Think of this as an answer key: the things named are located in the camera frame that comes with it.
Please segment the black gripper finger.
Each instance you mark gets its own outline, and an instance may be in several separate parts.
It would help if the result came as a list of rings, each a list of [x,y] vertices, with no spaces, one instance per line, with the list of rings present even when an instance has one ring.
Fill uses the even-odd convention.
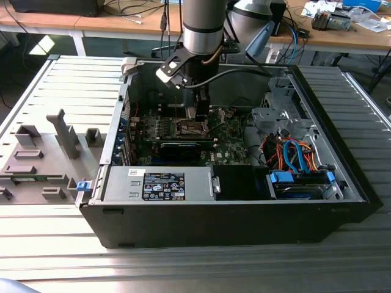
[[[209,114],[210,94],[209,87],[200,87],[195,91],[195,120],[204,121]]]

